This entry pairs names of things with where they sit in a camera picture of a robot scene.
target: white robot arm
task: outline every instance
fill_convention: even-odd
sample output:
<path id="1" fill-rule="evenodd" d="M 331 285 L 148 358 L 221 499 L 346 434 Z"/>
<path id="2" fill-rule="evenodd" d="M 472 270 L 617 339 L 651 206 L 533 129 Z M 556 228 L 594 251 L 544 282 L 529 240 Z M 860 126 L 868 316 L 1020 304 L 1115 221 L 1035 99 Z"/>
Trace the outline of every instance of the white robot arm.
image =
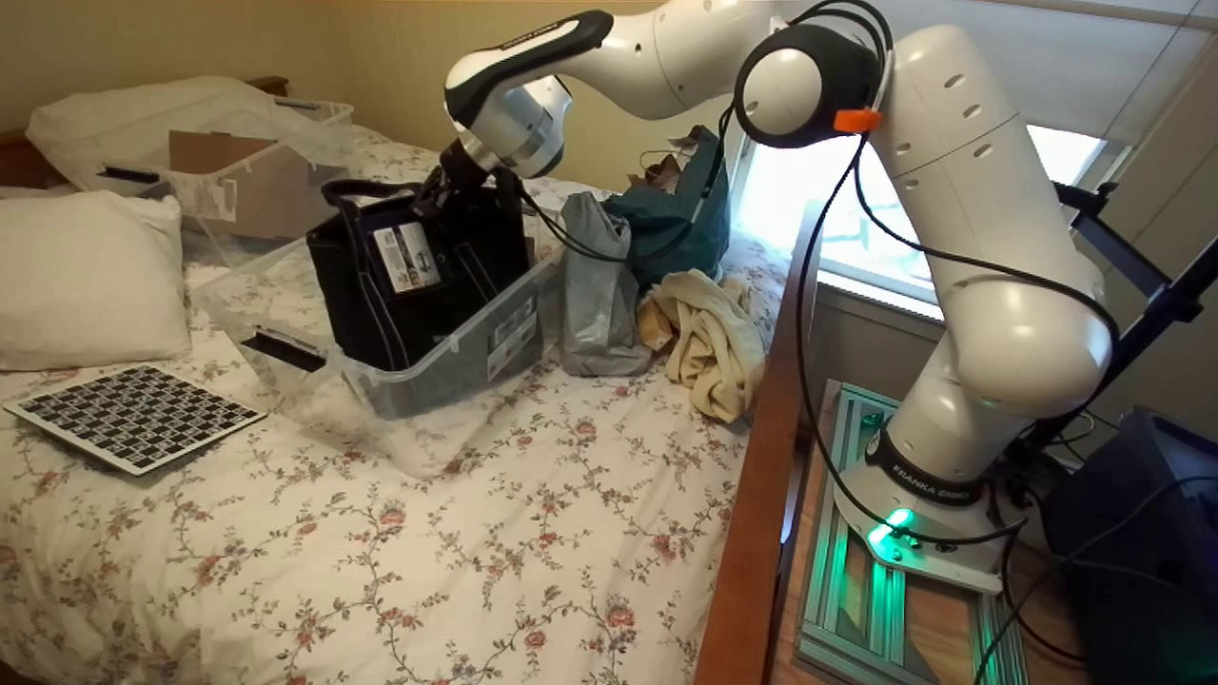
<path id="1" fill-rule="evenodd" d="M 818 8 L 837 19 L 860 8 L 875 15 L 860 0 Z M 776 0 L 670 0 L 624 19 L 582 11 L 457 61 L 445 103 L 468 160 L 552 171 L 567 118 L 560 76 L 639 118 L 735 91 L 746 137 L 776 148 L 872 129 L 910 225 L 933 251 L 948 331 L 868 464 L 841 476 L 837 506 L 875 556 L 997 590 L 1001 540 L 982 480 L 1024 426 L 1092 396 L 1111 331 L 1092 308 L 1100 270 L 1073 247 L 1028 126 L 967 34 L 933 27 L 891 42 L 883 19 L 864 34 L 834 19 L 784 23 Z M 875 529 L 990 544 L 894 548 Z"/>

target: yellow cloth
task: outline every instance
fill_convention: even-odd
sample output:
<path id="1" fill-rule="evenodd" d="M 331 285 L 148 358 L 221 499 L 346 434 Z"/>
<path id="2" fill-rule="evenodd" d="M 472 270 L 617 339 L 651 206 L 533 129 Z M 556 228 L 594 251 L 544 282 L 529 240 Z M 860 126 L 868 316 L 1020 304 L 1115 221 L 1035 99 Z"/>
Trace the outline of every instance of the yellow cloth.
<path id="1" fill-rule="evenodd" d="M 765 346 L 742 293 L 700 270 L 666 274 L 639 308 L 639 339 L 674 346 L 666 377 L 689 384 L 689 400 L 716 422 L 738 422 L 754 407 Z"/>

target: window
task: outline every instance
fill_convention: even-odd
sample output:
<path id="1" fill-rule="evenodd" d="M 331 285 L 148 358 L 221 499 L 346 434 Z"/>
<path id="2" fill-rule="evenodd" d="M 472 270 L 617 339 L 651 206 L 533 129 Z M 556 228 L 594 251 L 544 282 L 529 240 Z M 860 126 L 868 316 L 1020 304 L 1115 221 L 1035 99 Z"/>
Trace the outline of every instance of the window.
<path id="1" fill-rule="evenodd" d="M 1028 129 L 1054 183 L 1081 183 L 1104 152 L 1100 137 L 1047 129 L 1047 126 L 1028 126 Z M 830 198 L 853 148 L 856 148 L 853 137 L 822 141 L 811 148 L 757 145 L 746 171 L 742 209 L 738 209 L 742 232 L 757 236 L 773 251 L 792 251 L 803 225 L 803 209 L 815 213 Z M 872 148 L 864 152 L 860 171 L 864 171 L 864 190 L 875 217 L 883 217 L 883 225 L 891 225 L 894 232 L 917 240 Z M 925 259 L 902 247 L 898 240 L 883 236 L 856 206 L 853 186 L 841 186 L 826 217 L 822 278 L 837 289 L 875 297 L 906 312 L 921 312 L 933 320 L 940 316 L 933 304 L 936 297 L 933 297 Z"/>

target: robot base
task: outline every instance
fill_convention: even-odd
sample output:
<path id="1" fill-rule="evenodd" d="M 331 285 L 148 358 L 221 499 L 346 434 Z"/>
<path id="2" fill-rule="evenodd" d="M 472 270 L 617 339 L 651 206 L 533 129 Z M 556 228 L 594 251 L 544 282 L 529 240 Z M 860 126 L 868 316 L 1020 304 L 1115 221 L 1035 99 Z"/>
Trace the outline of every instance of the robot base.
<path id="1" fill-rule="evenodd" d="M 1001 594 L 1001 548 L 1005 537 L 986 540 L 986 544 L 955 544 L 940 548 L 929 540 L 910 540 L 894 529 L 910 529 L 921 537 L 986 537 L 997 533 L 993 521 L 986 518 L 986 499 L 974 506 L 944 506 L 933 499 L 917 499 L 902 491 L 883 468 L 875 464 L 853 464 L 841 472 L 841 483 L 856 502 L 864 502 L 872 514 L 864 514 L 853 499 L 834 487 L 837 514 L 860 540 L 872 548 L 879 563 L 902 567 L 910 575 L 925 575 L 948 586 L 963 586 L 974 594 Z"/>

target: bed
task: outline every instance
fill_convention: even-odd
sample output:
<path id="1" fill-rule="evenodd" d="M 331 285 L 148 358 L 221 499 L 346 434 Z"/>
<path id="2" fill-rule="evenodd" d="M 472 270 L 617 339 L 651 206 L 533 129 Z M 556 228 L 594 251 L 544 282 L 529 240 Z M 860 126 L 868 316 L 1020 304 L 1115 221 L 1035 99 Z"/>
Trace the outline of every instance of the bed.
<path id="1" fill-rule="evenodd" d="M 430 148 L 350 137 L 354 175 L 430 164 Z M 4 133 L 0 186 L 61 175 Z M 560 209 L 586 186 L 529 190 Z M 735 236 L 723 270 L 750 285 L 769 343 L 784 255 Z M 221 274 L 187 251 L 187 293 Z M 187 354 L 156 369 L 259 403 L 232 339 L 209 312 L 187 316 Z M 0 400 L 110 369 L 0 373 Z M 358 426 L 327 377 L 202 457 L 122 480 L 4 411 L 0 662 L 30 681 L 670 685 L 757 670 L 788 453 L 746 460 L 750 422 L 708 422 L 662 365 L 590 381 L 548 346 L 491 411 L 453 407 L 445 430 L 396 441 L 442 453 L 434 480 L 362 445 Z"/>

